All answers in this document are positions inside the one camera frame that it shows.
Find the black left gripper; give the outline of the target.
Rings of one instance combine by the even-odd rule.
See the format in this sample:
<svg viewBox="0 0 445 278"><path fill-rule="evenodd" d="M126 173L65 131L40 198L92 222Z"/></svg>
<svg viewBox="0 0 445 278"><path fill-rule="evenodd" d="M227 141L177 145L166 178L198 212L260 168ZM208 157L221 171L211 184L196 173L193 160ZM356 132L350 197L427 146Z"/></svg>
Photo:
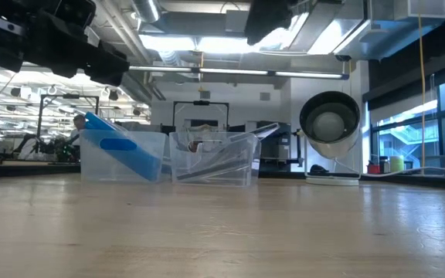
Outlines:
<svg viewBox="0 0 445 278"><path fill-rule="evenodd" d="M127 55L102 40L93 46L85 34L96 9L87 0L0 0L0 67L17 73L28 62L64 77L82 69L94 82L120 86Z"/></svg>

